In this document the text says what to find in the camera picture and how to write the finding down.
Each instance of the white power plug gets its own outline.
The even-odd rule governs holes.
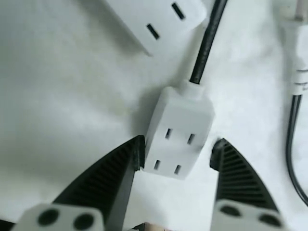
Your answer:
[[[146,136],[144,171],[184,179],[194,166],[214,119],[204,87],[184,81],[163,89]]]
[[[298,0],[280,9],[285,31],[285,49],[293,60],[292,94],[301,95],[308,90],[308,3]]]
[[[147,54],[164,50],[206,17],[200,0],[102,0]]]

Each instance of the outlet slot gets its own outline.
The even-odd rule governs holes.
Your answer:
[[[159,166],[160,166],[160,160],[156,160],[156,163],[154,165],[154,170],[158,170]]]
[[[180,10],[179,6],[177,5],[176,2],[174,2],[172,5],[172,8],[174,9],[175,13],[177,13],[178,17],[180,18],[180,20],[185,19],[185,15],[183,14],[183,12]]]
[[[167,140],[169,140],[170,135],[171,135],[171,132],[172,132],[172,129],[168,128],[167,133],[166,133],[166,135],[165,135],[165,138],[166,138]]]
[[[149,29],[149,31],[151,32],[151,34],[154,36],[154,38],[156,40],[159,39],[159,34],[157,33],[157,31],[153,28],[153,26],[151,24],[146,25],[146,27]]]
[[[194,140],[194,137],[195,137],[195,134],[191,134],[190,137],[189,137],[189,139],[188,139],[188,141],[187,141],[187,143],[188,143],[188,144],[191,144],[192,141]]]
[[[178,165],[176,168],[175,168],[175,171],[174,171],[174,174],[175,175],[178,175],[179,174],[179,172],[180,172],[180,170],[181,170],[181,165]]]

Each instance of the white sheet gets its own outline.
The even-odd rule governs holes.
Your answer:
[[[160,90],[189,77],[203,34],[147,57],[99,0],[2,0],[0,25],[0,218],[11,221],[145,134]],[[229,0],[202,80],[216,110],[208,142],[186,181],[136,174],[126,229],[144,221],[209,229],[217,136],[256,169],[293,230],[307,229],[284,165],[291,96],[282,63],[270,1]],[[307,113],[304,98],[294,162],[308,192]]]

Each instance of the electrical outlet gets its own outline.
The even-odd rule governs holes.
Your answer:
[[[127,31],[153,55],[206,18],[200,0],[102,0]]]
[[[166,87],[157,102],[146,136],[144,171],[184,179],[207,139],[214,108],[204,87],[184,81]]]

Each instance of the black power cord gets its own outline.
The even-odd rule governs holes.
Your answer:
[[[308,197],[305,194],[302,187],[300,186],[296,178],[296,175],[294,173],[294,169],[292,165],[292,142],[293,142],[295,124],[296,124],[301,100],[302,100],[302,95],[294,95],[292,97],[292,106],[291,106],[290,119],[289,119],[288,131],[287,131],[286,147],[285,147],[285,160],[286,160],[291,182],[297,194],[299,195],[299,197],[308,206]]]
[[[210,21],[203,35],[196,63],[193,68],[191,83],[200,84],[200,80],[207,62],[211,47],[217,32],[220,19],[228,0],[216,0],[210,16]]]

